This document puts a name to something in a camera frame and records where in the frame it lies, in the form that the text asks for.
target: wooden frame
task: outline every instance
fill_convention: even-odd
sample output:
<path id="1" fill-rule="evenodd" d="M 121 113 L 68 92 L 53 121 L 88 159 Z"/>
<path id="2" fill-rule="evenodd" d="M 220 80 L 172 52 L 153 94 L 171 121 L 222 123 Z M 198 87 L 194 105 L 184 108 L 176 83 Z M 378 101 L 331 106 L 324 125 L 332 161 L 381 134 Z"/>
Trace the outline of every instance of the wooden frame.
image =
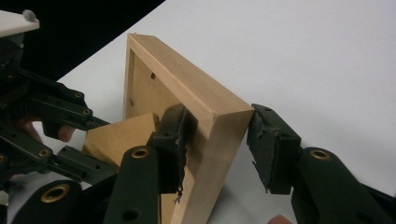
<path id="1" fill-rule="evenodd" d="M 181 202 L 163 196 L 163 223 L 206 223 L 253 108 L 155 36 L 128 35 L 124 118 L 149 112 L 161 118 L 168 106 L 179 103 L 197 126 Z"/>

